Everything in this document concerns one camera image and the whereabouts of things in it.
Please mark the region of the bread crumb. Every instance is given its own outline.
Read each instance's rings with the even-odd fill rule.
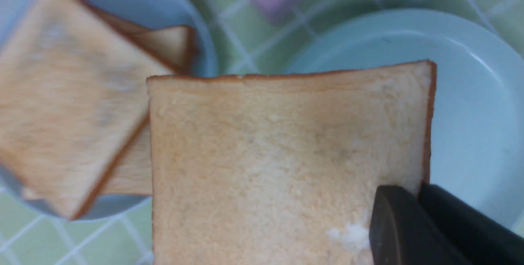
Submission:
[[[341,244],[344,249],[360,252],[369,249],[369,229],[357,224],[347,223],[343,231],[333,228],[327,231],[331,241]]]

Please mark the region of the black tongs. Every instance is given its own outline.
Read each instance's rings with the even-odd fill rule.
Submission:
[[[524,239],[430,184],[379,186],[369,242],[375,265],[524,265]]]

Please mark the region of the tiled tabletop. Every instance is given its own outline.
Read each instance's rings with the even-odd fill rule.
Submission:
[[[221,73],[280,73],[333,26],[399,7],[455,13],[524,54],[524,0],[306,0],[277,27],[248,0],[191,1],[211,28]],[[515,229],[524,235],[524,225]],[[151,200],[110,220],[68,223],[37,215],[0,186],[0,265],[146,265],[151,245]]]

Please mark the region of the white plate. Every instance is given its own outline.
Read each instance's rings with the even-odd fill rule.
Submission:
[[[218,75],[217,54],[204,20],[199,15],[195,7],[189,0],[87,0],[94,6],[110,11],[121,18],[130,19],[142,26],[151,29],[159,29],[174,25],[189,25],[193,26],[198,31],[197,45],[199,47],[199,55],[193,63],[193,74],[201,77],[215,77]],[[11,19],[8,22],[5,18],[3,26],[0,26],[0,39],[7,39],[9,28],[17,18],[23,16],[25,6],[20,6],[16,10],[10,10]],[[0,179],[5,183],[5,186],[11,194],[23,201],[29,207],[36,209],[39,212],[46,213],[50,216],[56,216],[50,207],[48,207],[43,200],[24,201],[20,196],[21,185],[18,180],[11,175],[5,168],[0,166]],[[121,213],[134,207],[141,201],[145,200],[145,196],[131,196],[131,195],[105,195],[100,196],[81,220],[97,220],[105,217],[110,217]]]
[[[511,228],[524,210],[524,60],[496,35],[438,11],[384,11],[334,28],[287,72],[423,59],[438,66],[431,182]]]

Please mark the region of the bread slice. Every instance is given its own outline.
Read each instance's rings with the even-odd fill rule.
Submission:
[[[157,58],[172,65],[178,75],[191,74],[191,60],[196,52],[195,30],[191,26],[180,25],[149,30],[106,11],[94,8],[93,10],[113,28],[129,36]]]
[[[94,13],[96,13],[99,17],[101,17],[105,22],[109,23],[110,26],[112,26],[114,29],[118,30],[119,32],[123,34],[132,35],[132,34],[138,34],[138,33],[150,31],[146,27],[138,25],[129,20],[122,19],[116,15],[112,15],[111,13],[104,11],[102,9],[98,9],[94,7],[92,7],[92,9]]]
[[[429,180],[432,62],[147,85],[155,265],[372,264],[376,188]]]
[[[101,194],[151,196],[152,190],[151,133],[148,125],[116,162]],[[22,189],[22,196],[26,200],[44,199],[40,193],[28,187]]]
[[[173,26],[129,37],[157,58],[172,65],[176,74],[191,74],[191,61],[196,53],[193,28],[185,25]]]
[[[105,11],[95,9],[96,13],[109,22],[113,28],[129,35],[130,30],[135,25],[126,22]],[[150,32],[139,32],[131,34],[139,45],[148,48],[154,54],[163,56],[171,64],[180,68],[190,68],[191,57],[193,56],[194,29],[189,26],[175,26]],[[151,138],[149,127],[144,129],[138,140],[129,148],[128,153],[116,163],[113,175],[109,182],[103,187],[103,194],[152,194],[151,181]],[[27,200],[43,199],[43,196],[28,187],[22,189],[22,196]]]
[[[80,0],[35,0],[0,54],[0,161],[79,217],[170,73]]]

